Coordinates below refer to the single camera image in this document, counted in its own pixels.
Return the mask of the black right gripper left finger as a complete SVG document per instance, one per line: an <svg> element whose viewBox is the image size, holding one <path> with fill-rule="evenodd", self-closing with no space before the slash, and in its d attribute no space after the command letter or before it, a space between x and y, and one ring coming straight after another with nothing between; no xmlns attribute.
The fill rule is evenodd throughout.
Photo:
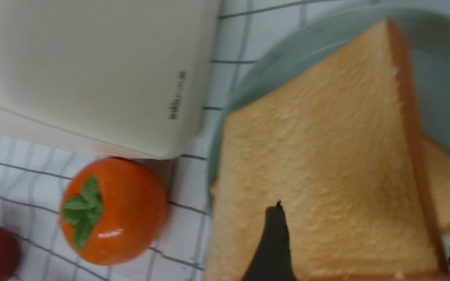
<svg viewBox="0 0 450 281"><path fill-rule="evenodd" d="M295 281L289 230L281 201L265 210L264 228L243 281Z"/></svg>

